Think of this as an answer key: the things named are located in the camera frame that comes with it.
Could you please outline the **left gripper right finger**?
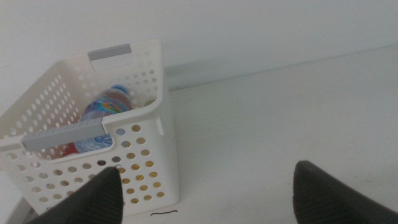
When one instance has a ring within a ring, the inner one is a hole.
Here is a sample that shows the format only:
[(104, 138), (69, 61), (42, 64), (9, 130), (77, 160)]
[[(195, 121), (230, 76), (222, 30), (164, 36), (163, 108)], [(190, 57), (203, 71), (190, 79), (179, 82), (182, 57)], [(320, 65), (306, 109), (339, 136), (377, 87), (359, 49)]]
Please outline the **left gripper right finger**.
[(298, 223), (397, 223), (397, 212), (309, 161), (295, 165), (292, 203)]

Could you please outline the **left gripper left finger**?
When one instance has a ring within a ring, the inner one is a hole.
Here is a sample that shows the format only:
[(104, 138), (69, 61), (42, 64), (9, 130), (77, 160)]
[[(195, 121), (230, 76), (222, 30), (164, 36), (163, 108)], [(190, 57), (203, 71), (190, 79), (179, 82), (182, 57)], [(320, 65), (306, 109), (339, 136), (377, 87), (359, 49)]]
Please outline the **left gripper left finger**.
[(121, 224), (123, 191), (119, 171), (107, 167), (31, 224)]

